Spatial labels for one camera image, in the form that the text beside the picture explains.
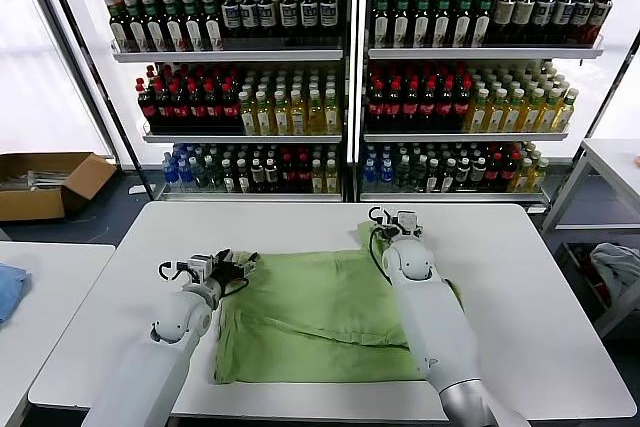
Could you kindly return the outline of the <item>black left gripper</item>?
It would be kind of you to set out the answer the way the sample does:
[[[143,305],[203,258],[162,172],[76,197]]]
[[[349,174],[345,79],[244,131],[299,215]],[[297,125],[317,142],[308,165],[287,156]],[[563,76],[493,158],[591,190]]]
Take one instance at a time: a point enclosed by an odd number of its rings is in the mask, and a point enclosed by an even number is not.
[[[218,283],[240,281],[245,278],[244,270],[253,270],[259,259],[257,252],[233,253],[229,248],[221,250],[213,258],[212,278]]]

